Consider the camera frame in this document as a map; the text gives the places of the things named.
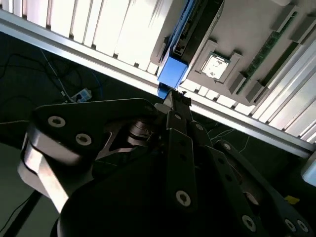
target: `blue cable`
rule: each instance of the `blue cable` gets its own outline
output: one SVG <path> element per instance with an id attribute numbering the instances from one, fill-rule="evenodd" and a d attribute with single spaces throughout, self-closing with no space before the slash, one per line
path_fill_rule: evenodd
<path id="1" fill-rule="evenodd" d="M 96 81 L 98 82 L 99 86 L 100 86 L 100 96 L 101 96 L 101 99 L 103 99 L 103 90 L 102 90 L 102 85 L 98 79 L 98 77 L 95 75 L 95 73 L 90 69 L 92 75 L 94 76 L 94 78 L 96 79 Z"/>

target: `metal frame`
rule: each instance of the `metal frame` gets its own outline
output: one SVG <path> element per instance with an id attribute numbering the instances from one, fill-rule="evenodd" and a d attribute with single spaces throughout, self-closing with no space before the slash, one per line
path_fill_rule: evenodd
<path id="1" fill-rule="evenodd" d="M 0 31 L 146 92 L 157 94 L 158 82 L 156 76 L 1 10 Z M 215 101 L 208 100 L 189 91 L 187 96 L 192 98 L 192 111 L 203 114 L 297 156 L 308 158 L 316 150 L 315 144 L 286 134 Z"/>

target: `white panel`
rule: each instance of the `white panel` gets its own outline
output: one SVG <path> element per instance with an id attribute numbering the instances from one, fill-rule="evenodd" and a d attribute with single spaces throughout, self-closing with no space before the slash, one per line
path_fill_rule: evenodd
<path id="1" fill-rule="evenodd" d="M 27 0 L 26 9 L 28 21 L 46 27 L 48 0 Z"/>
<path id="2" fill-rule="evenodd" d="M 201 86 L 201 89 L 198 91 L 198 94 L 201 96 L 205 96 L 208 92 L 208 88 L 205 86 Z"/>
<path id="3" fill-rule="evenodd" d="M 151 74 L 155 74 L 156 71 L 158 69 L 158 66 L 152 62 L 149 63 L 149 66 L 147 68 L 147 72 L 151 73 Z"/>
<path id="4" fill-rule="evenodd" d="M 13 0 L 3 0 L 2 9 L 10 13 L 13 13 Z"/>
<path id="5" fill-rule="evenodd" d="M 316 118 L 316 101 L 314 101 L 286 130 L 293 136 L 299 136 L 305 128 L 312 125 Z"/>
<path id="6" fill-rule="evenodd" d="M 22 2 L 22 16 L 26 16 L 26 0 L 23 0 Z"/>
<path id="7" fill-rule="evenodd" d="M 206 97 L 209 99 L 214 99 L 215 97 L 217 97 L 219 94 L 213 90 L 209 90 L 208 93 L 206 94 Z"/>
<path id="8" fill-rule="evenodd" d="M 235 110 L 241 112 L 244 115 L 249 115 L 251 111 L 255 108 L 255 106 L 245 106 L 244 104 L 239 103 Z"/>
<path id="9" fill-rule="evenodd" d="M 91 0 L 77 0 L 75 7 L 75 16 L 71 34 L 74 36 L 74 41 L 83 43 L 85 27 L 88 22 Z"/>
<path id="10" fill-rule="evenodd" d="M 158 0 L 147 30 L 146 28 L 144 29 L 143 37 L 141 38 L 141 42 L 139 42 L 138 50 L 140 54 L 137 55 L 136 59 L 136 62 L 139 64 L 139 68 L 142 70 L 145 70 L 150 62 L 151 54 L 167 14 L 169 13 L 172 2 L 172 0 Z"/>
<path id="11" fill-rule="evenodd" d="M 191 80 L 188 80 L 188 79 L 186 79 L 182 83 L 181 87 L 183 87 L 183 88 L 185 88 L 187 90 L 190 90 L 190 91 L 195 91 L 195 89 L 200 89 L 201 88 L 201 86 L 199 84 L 197 84 L 197 83 L 195 83 L 195 82 L 193 82 Z"/>
<path id="12" fill-rule="evenodd" d="M 84 44 L 91 47 L 93 43 L 94 33 L 97 28 L 98 18 L 102 6 L 102 0 L 93 0 L 89 14 L 89 21 L 84 37 Z"/>
<path id="13" fill-rule="evenodd" d="M 228 98 L 224 95 L 220 95 L 220 97 L 217 99 L 217 102 L 222 104 L 222 105 L 225 105 L 227 107 L 231 107 L 234 105 L 234 103 L 236 103 L 235 100 L 232 100 L 231 98 Z"/>
<path id="14" fill-rule="evenodd" d="M 0 24 L 0 29 L 1 31 L 6 32 L 6 34 L 93 68 L 94 70 L 117 78 L 132 86 L 142 88 L 150 93 L 156 94 L 157 92 L 155 84 L 148 83 L 146 81 L 147 79 L 145 79 L 145 77 L 152 77 L 152 80 L 156 81 L 156 77 L 145 71 L 125 64 L 113 57 L 100 53 L 97 50 L 92 50 L 73 40 L 61 37 L 58 34 L 43 29 L 42 27 L 38 27 L 37 25 L 25 21 L 20 17 L 16 17 L 6 11 L 0 11 L 0 19 L 3 23 Z M 249 116 L 245 116 L 226 106 L 222 106 L 219 103 L 215 103 L 197 93 L 188 91 L 187 96 L 192 97 L 193 99 L 192 111 L 203 113 L 212 119 L 216 119 L 217 121 L 231 126 L 232 128 L 247 132 L 247 134 L 302 157 L 307 157 L 310 155 L 310 151 L 313 151 L 314 144 L 312 147 L 309 147 L 308 145 L 312 144 L 268 126 L 265 123 L 261 123 Z"/>
<path id="15" fill-rule="evenodd" d="M 69 37 L 71 20 L 73 18 L 75 0 L 53 0 L 51 4 L 51 30 Z"/>
<path id="16" fill-rule="evenodd" d="M 316 133 L 314 133 L 309 139 L 307 139 L 307 142 L 310 142 L 310 143 L 316 142 Z"/>
<path id="17" fill-rule="evenodd" d="M 115 48 L 119 60 L 134 65 L 134 63 L 138 63 L 137 60 L 140 57 L 143 57 L 144 45 L 146 45 L 144 39 L 148 38 L 148 26 L 150 26 L 156 3 L 157 0 L 131 1 Z"/>
<path id="18" fill-rule="evenodd" d="M 306 105 L 315 98 L 316 73 L 293 96 L 283 109 L 273 118 L 269 125 L 283 129 L 299 112 L 306 109 Z"/>
<path id="19" fill-rule="evenodd" d="M 307 141 L 314 133 L 316 133 L 316 123 L 301 138 Z"/>
<path id="20" fill-rule="evenodd" d="M 16 16 L 22 17 L 23 0 L 13 0 L 13 13 Z"/>
<path id="21" fill-rule="evenodd" d="M 267 122 L 316 65 L 316 41 L 283 77 L 278 86 L 254 113 L 253 118 Z"/>
<path id="22" fill-rule="evenodd" d="M 105 0 L 96 30 L 96 49 L 113 56 L 121 32 L 129 0 Z"/>

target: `blue mount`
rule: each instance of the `blue mount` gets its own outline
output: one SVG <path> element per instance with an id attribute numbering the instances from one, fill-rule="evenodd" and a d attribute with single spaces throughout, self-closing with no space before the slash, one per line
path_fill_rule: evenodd
<path id="1" fill-rule="evenodd" d="M 165 47 L 164 53 L 162 54 L 160 69 L 158 73 L 158 96 L 160 98 L 165 98 L 168 94 L 169 89 L 176 89 L 185 72 L 188 69 L 188 65 L 180 62 L 173 57 L 173 50 L 175 49 L 178 39 L 183 31 L 183 28 L 192 12 L 195 0 L 188 0 L 181 17 L 175 27 L 172 36 L 169 38 L 169 42 Z"/>

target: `black cable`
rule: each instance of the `black cable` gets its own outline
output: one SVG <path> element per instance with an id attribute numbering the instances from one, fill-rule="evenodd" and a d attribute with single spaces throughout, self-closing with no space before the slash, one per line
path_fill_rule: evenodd
<path id="1" fill-rule="evenodd" d="M 17 53 L 12 53 L 8 60 L 6 61 L 5 65 L 4 65 L 4 70 L 0 76 L 0 79 L 2 79 L 5 75 L 5 72 L 6 72 L 6 69 L 7 69 L 7 65 L 9 64 L 10 62 L 10 59 L 13 57 L 13 56 L 16 56 L 16 57 L 20 57 L 20 58 L 23 58 L 23 59 L 26 59 L 26 60 L 30 60 L 32 62 L 35 62 L 37 64 L 39 64 L 40 66 L 42 66 L 42 68 L 44 69 L 48 79 L 51 81 L 51 83 L 58 89 L 58 91 L 62 91 L 62 89 L 54 82 L 54 80 L 52 79 L 52 77 L 49 75 L 47 69 L 45 68 L 44 64 L 41 63 L 40 61 L 36 60 L 36 59 L 33 59 L 33 58 L 29 58 L 29 57 L 26 57 L 26 56 L 23 56 L 23 55 L 20 55 L 20 54 L 17 54 Z"/>
<path id="2" fill-rule="evenodd" d="M 29 198 L 31 197 L 31 195 L 30 195 L 24 202 L 22 202 L 17 208 L 15 208 L 15 209 L 12 211 L 10 217 L 8 218 L 8 220 L 6 221 L 6 223 L 4 224 L 4 226 L 2 227 L 2 229 L 0 230 L 0 233 L 5 229 L 5 227 L 7 226 L 7 224 L 10 222 L 10 220 L 11 220 L 12 216 L 14 215 L 14 213 L 15 213 L 21 206 L 23 206 L 23 204 L 25 204 L 25 203 L 29 200 Z"/>
<path id="3" fill-rule="evenodd" d="M 9 65 L 10 59 L 11 59 L 13 56 L 20 57 L 20 58 L 23 58 L 23 59 L 25 59 L 25 60 L 30 60 L 30 61 L 32 61 L 32 62 L 35 62 L 35 63 L 37 63 L 38 65 L 40 65 L 40 66 L 43 68 L 43 70 L 41 70 L 41 69 L 36 69 L 36 68 L 32 68 L 32 67 L 20 66 L 20 65 Z M 59 85 L 58 85 L 57 83 L 55 83 L 54 80 L 53 80 L 53 78 L 56 78 L 56 75 L 50 74 L 50 73 L 48 72 L 46 66 L 47 66 L 47 62 L 46 62 L 45 64 L 43 64 L 42 62 L 40 62 L 40 61 L 38 61 L 38 60 L 36 60 L 36 59 L 30 58 L 30 57 L 27 57 L 27 56 L 23 56 L 23 55 L 20 55 L 20 54 L 17 54 L 17 53 L 13 53 L 13 54 L 11 54 L 11 55 L 9 56 L 9 58 L 8 58 L 7 62 L 5 63 L 5 65 L 3 65 L 3 66 L 0 65 L 0 67 L 4 67 L 4 70 L 3 70 L 3 72 L 2 72 L 2 74 L 1 74 L 1 76 L 0 76 L 0 79 L 2 79 L 2 78 L 4 77 L 5 72 L 6 72 L 6 69 L 7 69 L 8 67 L 25 68 L 25 69 L 30 69 L 30 70 L 34 70 L 34 71 L 38 71 L 38 72 L 45 73 L 45 74 L 47 75 L 48 79 L 54 84 L 54 86 L 55 86 L 59 91 L 62 91 L 62 88 L 60 88 Z M 75 84 L 73 84 L 72 82 L 67 81 L 67 80 L 64 80 L 64 82 L 65 82 L 66 84 L 72 86 L 73 88 L 82 89 L 82 88 L 83 88 L 83 87 L 81 86 L 82 76 L 80 75 L 80 73 L 79 73 L 79 72 L 77 71 L 77 69 L 76 69 L 76 67 L 78 67 L 78 66 L 80 66 L 80 65 L 75 65 L 75 64 L 71 65 L 65 73 L 62 73 L 62 74 L 59 75 L 59 78 L 62 79 L 62 78 L 64 78 L 64 77 L 68 76 L 73 70 L 76 70 L 77 75 L 80 77 L 80 78 L 79 78 L 79 79 L 80 79 L 80 86 L 77 86 L 77 85 L 75 85 Z M 100 87 L 103 87 L 104 84 L 107 83 L 107 82 L 108 82 L 108 80 L 103 81 L 102 83 L 100 83 L 100 85 L 95 86 L 95 87 L 92 87 L 92 88 L 89 88 L 89 89 L 90 89 L 90 90 L 99 89 Z"/>
<path id="4" fill-rule="evenodd" d="M 27 202 L 25 203 L 25 205 L 22 207 L 21 211 L 19 212 L 19 214 L 12 221 L 11 225 L 8 227 L 8 229 L 4 233 L 3 237 L 15 237 L 18 235 L 24 223 L 27 221 L 30 214 L 32 213 L 37 203 L 39 202 L 41 196 L 42 194 L 36 190 L 32 192 Z"/>
<path id="5" fill-rule="evenodd" d="M 61 71 L 59 70 L 59 68 L 57 67 L 55 61 L 60 61 L 60 62 L 63 62 L 63 63 L 65 63 L 65 62 L 64 62 L 63 60 L 61 60 L 60 58 L 53 58 L 53 57 L 52 57 L 49 61 L 52 63 L 54 69 L 57 71 L 57 74 L 58 74 L 58 75 L 62 75 L 62 73 L 61 73 Z M 73 64 L 72 62 L 68 62 L 68 69 L 66 70 L 66 73 L 64 73 L 64 74 L 69 74 L 70 72 L 74 71 L 74 72 L 78 75 L 78 78 L 79 78 L 79 80 L 80 80 L 79 86 L 78 86 L 78 85 L 75 85 L 75 84 L 73 84 L 72 82 L 67 81 L 67 80 L 65 80 L 64 82 L 65 82 L 66 84 L 71 85 L 72 87 L 74 87 L 74 88 L 76 88 L 76 89 L 83 89 L 83 79 L 82 79 L 81 74 L 80 74 L 79 71 L 78 71 L 78 67 L 79 67 L 79 65 Z"/>
<path id="6" fill-rule="evenodd" d="M 29 69 L 29 70 L 34 70 L 34 71 L 37 71 L 37 72 L 41 72 L 41 73 L 45 73 L 46 74 L 46 71 L 44 71 L 44 70 L 41 70 L 41 69 L 37 69 L 37 68 L 31 68 L 31 67 L 27 67 L 27 66 L 21 66 L 21 65 L 7 65 L 6 66 L 7 68 L 9 68 L 9 67 L 13 67 L 13 68 L 24 68 L 24 69 Z M 71 71 L 67 71 L 67 72 L 65 72 L 64 74 L 62 74 L 61 76 L 60 76 L 60 78 L 64 78 L 64 77 L 66 77 L 66 76 L 68 76 L 69 74 L 71 73 Z M 55 74 L 49 74 L 51 77 L 56 77 L 56 75 Z"/>

